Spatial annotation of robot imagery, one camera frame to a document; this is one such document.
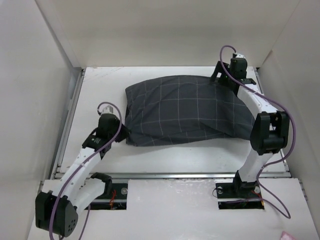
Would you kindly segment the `dark grey checked pillowcase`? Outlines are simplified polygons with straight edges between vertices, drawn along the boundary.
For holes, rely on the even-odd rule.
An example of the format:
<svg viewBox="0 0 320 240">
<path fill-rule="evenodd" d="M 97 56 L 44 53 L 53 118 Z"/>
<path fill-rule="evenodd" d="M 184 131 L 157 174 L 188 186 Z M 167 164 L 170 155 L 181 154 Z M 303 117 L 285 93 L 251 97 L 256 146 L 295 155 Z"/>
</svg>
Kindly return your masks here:
<svg viewBox="0 0 320 240">
<path fill-rule="evenodd" d="M 254 117 L 227 87 L 209 77 L 173 75 L 125 90 L 126 143 L 135 147 L 179 145 L 211 139 L 249 140 Z"/>
</svg>

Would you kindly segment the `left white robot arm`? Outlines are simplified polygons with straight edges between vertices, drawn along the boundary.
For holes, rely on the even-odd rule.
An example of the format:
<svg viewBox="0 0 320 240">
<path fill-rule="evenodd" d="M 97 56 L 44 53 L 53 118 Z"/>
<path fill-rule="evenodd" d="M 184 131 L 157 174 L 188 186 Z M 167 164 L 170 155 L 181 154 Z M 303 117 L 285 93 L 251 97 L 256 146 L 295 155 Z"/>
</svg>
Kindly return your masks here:
<svg viewBox="0 0 320 240">
<path fill-rule="evenodd" d="M 128 129 L 116 115 L 101 113 L 98 126 L 83 142 L 73 164 L 54 189 L 41 191 L 35 199 L 35 225 L 60 237 L 68 237 L 75 230 L 79 215 L 97 197 L 107 198 L 112 193 L 111 176 L 93 168 L 111 149 L 113 142 L 121 142 L 129 135 Z"/>
</svg>

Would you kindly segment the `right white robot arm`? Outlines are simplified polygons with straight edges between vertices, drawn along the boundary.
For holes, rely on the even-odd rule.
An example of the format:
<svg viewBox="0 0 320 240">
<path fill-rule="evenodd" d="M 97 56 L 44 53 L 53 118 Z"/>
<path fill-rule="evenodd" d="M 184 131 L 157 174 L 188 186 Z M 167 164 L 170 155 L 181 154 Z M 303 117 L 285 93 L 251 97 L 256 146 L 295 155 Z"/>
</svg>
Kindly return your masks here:
<svg viewBox="0 0 320 240">
<path fill-rule="evenodd" d="M 267 162 L 288 144 L 290 118 L 262 97 L 257 83 L 247 77 L 247 60 L 233 54 L 230 63 L 219 60 L 210 82 L 227 87 L 249 109 L 254 117 L 249 141 L 250 152 L 232 183 L 222 183 L 223 198 L 247 198 L 259 189 L 257 176 Z"/>
</svg>

